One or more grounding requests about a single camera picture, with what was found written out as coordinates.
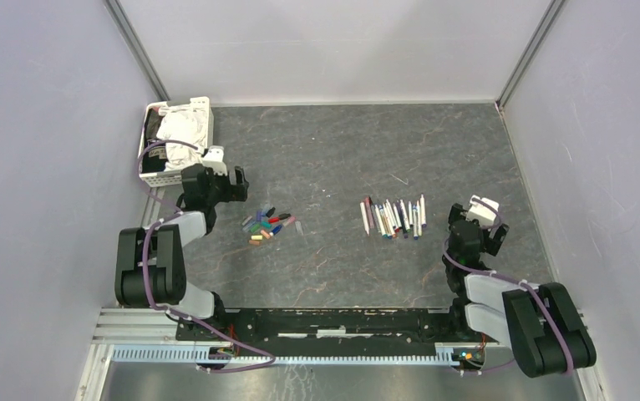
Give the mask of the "white pen with blue ends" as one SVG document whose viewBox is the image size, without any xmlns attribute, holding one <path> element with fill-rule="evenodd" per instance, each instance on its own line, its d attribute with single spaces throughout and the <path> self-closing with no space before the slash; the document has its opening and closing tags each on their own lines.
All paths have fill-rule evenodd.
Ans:
<svg viewBox="0 0 640 401">
<path fill-rule="evenodd" d="M 420 200 L 414 204 L 414 238 L 418 240 L 422 236 L 422 213 L 420 209 Z"/>
</svg>

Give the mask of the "clear pink pen cap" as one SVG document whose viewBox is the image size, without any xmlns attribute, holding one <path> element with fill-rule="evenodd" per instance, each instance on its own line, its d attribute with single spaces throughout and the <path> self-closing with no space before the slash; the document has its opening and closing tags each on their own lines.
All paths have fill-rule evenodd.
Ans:
<svg viewBox="0 0 640 401">
<path fill-rule="evenodd" d="M 286 220 L 282 223 L 282 225 L 283 225 L 284 227 L 289 226 L 289 225 L 291 225 L 295 220 L 296 220 L 296 217 L 295 217 L 295 216 L 290 216 L 288 219 L 286 219 Z"/>
</svg>

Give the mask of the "white pen with brown cap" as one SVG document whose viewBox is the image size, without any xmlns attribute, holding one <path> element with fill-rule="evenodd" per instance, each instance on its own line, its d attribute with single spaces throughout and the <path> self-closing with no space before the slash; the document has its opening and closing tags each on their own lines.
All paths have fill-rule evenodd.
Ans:
<svg viewBox="0 0 640 401">
<path fill-rule="evenodd" d="M 359 208 L 360 208 L 362 222 L 363 222 L 363 230 L 364 230 L 365 234 L 367 236 L 369 236 L 370 235 L 370 227 L 369 227 L 368 214 L 367 214 L 367 209 L 366 209 L 365 203 L 360 201 L 359 202 Z"/>
</svg>

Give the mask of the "red capped white pen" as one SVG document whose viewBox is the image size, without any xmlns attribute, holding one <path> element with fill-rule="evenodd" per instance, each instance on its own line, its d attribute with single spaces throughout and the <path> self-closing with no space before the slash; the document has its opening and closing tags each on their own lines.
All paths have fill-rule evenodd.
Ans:
<svg viewBox="0 0 640 401">
<path fill-rule="evenodd" d="M 404 225 L 407 228 L 410 228 L 409 209 L 406 207 L 403 199 L 401 199 L 399 202 L 401 206 L 402 216 L 404 218 Z"/>
</svg>

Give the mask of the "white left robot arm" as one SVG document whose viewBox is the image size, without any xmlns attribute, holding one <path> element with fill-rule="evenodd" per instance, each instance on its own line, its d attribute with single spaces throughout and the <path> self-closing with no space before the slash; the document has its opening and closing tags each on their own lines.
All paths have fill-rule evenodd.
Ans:
<svg viewBox="0 0 640 401">
<path fill-rule="evenodd" d="M 226 334 L 221 297 L 188 281 L 183 248 L 212 232 L 218 204 L 247 200 L 244 169 L 236 166 L 233 173 L 231 180 L 202 165 L 183 169 L 175 214 L 119 233 L 114 294 L 120 306 L 156 309 L 191 322 L 197 318 L 196 329 L 208 340 Z"/>
</svg>

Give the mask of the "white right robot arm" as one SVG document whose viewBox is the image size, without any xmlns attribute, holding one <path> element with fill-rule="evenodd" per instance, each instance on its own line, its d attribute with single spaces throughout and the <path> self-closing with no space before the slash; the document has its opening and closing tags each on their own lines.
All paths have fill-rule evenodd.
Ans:
<svg viewBox="0 0 640 401">
<path fill-rule="evenodd" d="M 451 206 L 442 255 L 458 297 L 450 334 L 469 341 L 481 333 L 507 346 L 529 378 L 594 366 L 597 349 L 564 285 L 517 280 L 483 262 L 499 253 L 509 229 L 499 204 L 488 198 L 474 195 L 467 206 Z"/>
</svg>

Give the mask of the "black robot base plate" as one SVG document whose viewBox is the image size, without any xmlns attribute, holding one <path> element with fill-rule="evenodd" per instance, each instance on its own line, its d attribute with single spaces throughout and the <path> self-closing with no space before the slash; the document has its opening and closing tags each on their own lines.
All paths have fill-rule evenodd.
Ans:
<svg viewBox="0 0 640 401">
<path fill-rule="evenodd" d="M 232 339 L 235 357 L 276 358 L 429 356 L 436 345 L 478 349 L 496 343 L 449 309 L 244 307 L 227 309 L 209 324 L 182 320 L 175 338 Z"/>
</svg>

